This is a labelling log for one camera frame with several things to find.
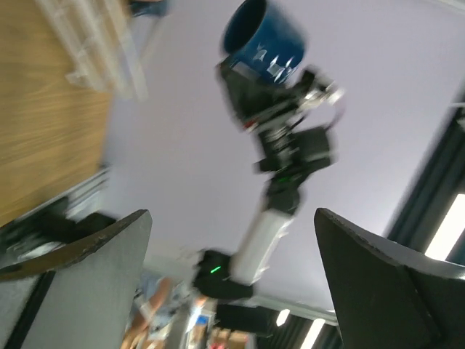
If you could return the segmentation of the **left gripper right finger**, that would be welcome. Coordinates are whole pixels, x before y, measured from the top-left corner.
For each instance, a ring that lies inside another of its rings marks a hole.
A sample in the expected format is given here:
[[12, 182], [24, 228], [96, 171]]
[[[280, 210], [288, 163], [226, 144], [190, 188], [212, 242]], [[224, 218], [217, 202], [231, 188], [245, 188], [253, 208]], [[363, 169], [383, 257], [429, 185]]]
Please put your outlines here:
[[315, 233], [345, 348], [463, 348], [464, 267], [319, 208]]

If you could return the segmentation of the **large dark blue mug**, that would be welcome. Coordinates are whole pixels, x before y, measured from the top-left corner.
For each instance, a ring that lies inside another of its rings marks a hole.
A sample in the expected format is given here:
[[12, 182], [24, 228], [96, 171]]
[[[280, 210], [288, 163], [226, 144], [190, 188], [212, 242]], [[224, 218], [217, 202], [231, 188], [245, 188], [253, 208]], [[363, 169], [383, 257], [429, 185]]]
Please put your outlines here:
[[262, 81], [282, 84], [304, 58], [304, 31], [276, 1], [244, 1], [230, 18], [222, 49], [231, 65], [244, 65]]

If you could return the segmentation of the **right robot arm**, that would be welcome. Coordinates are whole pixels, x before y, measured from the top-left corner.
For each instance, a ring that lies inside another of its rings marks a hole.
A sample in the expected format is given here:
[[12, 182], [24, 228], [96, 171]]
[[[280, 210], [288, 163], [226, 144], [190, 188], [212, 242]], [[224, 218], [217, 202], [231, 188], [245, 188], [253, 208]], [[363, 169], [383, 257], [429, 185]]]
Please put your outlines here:
[[307, 67], [293, 85], [267, 83], [230, 57], [217, 66], [234, 117], [260, 144], [255, 167], [271, 175], [259, 211], [232, 255], [206, 249], [193, 288], [206, 297], [250, 299], [301, 203], [300, 186], [333, 163], [329, 132], [344, 115], [344, 92], [318, 70]]

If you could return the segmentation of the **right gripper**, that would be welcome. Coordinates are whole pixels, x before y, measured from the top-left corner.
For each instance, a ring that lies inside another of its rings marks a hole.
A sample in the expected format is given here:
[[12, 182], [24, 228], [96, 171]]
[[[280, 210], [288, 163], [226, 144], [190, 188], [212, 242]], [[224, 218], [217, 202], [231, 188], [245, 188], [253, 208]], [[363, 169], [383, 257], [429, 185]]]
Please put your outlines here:
[[217, 66], [232, 110], [245, 130], [268, 145], [327, 144], [327, 131], [315, 127], [294, 133], [289, 120], [320, 104], [327, 94], [327, 79], [314, 68], [305, 68], [295, 84], [266, 83], [229, 61]]

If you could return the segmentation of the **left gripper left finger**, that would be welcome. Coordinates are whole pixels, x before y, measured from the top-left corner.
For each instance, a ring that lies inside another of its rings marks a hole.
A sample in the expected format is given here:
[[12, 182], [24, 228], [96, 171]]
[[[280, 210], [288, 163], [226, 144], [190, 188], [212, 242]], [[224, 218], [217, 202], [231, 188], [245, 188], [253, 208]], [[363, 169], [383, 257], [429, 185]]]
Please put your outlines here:
[[1, 269], [2, 348], [119, 348], [152, 227], [140, 209]]

